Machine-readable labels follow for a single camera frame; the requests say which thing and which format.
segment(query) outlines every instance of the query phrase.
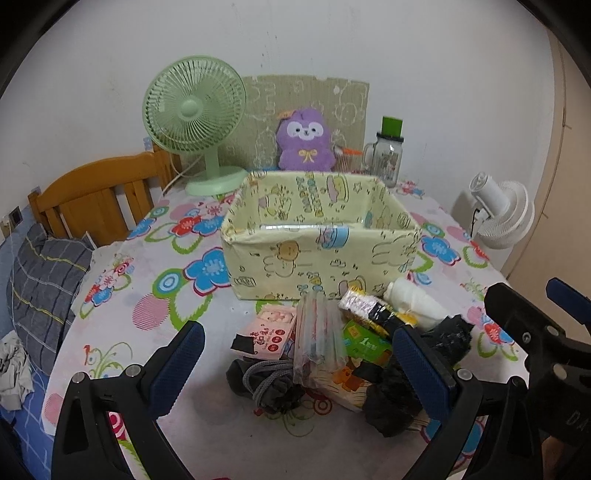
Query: plastic bag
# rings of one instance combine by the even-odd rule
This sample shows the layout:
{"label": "plastic bag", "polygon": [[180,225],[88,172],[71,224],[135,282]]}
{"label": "plastic bag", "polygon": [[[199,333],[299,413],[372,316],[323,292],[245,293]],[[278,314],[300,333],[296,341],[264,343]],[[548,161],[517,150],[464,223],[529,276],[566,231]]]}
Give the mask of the plastic bag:
{"label": "plastic bag", "polygon": [[321,388],[316,371],[334,372],[346,365],[343,327],[336,301],[315,291],[302,296],[295,327],[294,383]]}

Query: fabric storage box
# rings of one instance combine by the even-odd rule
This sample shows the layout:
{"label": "fabric storage box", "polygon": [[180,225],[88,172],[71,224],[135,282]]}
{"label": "fabric storage box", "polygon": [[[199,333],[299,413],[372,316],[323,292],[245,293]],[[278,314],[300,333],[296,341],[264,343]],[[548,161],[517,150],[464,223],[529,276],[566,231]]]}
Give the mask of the fabric storage box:
{"label": "fabric storage box", "polygon": [[413,264],[421,229],[375,177],[255,172],[222,225],[240,299],[340,298],[351,285],[381,294]]}

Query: wooden chair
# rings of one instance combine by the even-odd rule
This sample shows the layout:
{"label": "wooden chair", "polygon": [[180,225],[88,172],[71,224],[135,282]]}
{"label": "wooden chair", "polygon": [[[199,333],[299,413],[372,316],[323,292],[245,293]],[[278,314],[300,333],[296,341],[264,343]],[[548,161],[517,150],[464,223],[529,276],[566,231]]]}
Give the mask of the wooden chair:
{"label": "wooden chair", "polygon": [[164,188],[180,171],[177,155],[154,146],[154,152],[114,157],[82,165],[54,181],[42,193],[31,193],[29,203],[37,222],[58,238],[80,238],[88,231],[97,245],[109,245],[129,234],[115,187],[123,186],[136,223],[152,208],[148,180],[158,177]]}

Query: blue gripper pad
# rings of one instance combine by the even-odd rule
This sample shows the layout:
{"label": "blue gripper pad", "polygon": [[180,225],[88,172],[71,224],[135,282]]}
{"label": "blue gripper pad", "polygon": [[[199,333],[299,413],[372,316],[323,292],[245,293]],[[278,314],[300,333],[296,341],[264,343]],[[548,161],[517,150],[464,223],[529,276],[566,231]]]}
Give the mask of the blue gripper pad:
{"label": "blue gripper pad", "polygon": [[152,419],[167,415],[173,408],[204,347],[203,326],[197,322],[187,322],[168,346],[154,353],[153,358],[160,350],[165,350],[165,356],[162,356],[165,363],[149,387],[148,413]]}
{"label": "blue gripper pad", "polygon": [[457,391],[451,369],[410,326],[396,329],[392,348],[429,418],[441,423],[446,421]]}

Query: jar handle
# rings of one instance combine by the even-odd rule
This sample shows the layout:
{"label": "jar handle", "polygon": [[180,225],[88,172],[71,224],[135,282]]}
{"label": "jar handle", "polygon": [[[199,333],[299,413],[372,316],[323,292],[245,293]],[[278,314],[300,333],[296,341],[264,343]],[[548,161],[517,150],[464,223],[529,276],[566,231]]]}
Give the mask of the jar handle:
{"label": "jar handle", "polygon": [[[368,159],[366,157],[367,157],[368,150],[370,148],[372,148],[372,153],[371,153],[371,158],[368,161]],[[367,169],[367,171],[368,171],[369,174],[372,173],[371,172],[372,171],[372,164],[374,162],[374,151],[373,151],[373,148],[374,148],[374,144],[373,143],[366,144],[364,146],[364,148],[363,148],[363,157],[361,159],[361,162],[363,163],[363,165],[365,166],[365,168]]]}

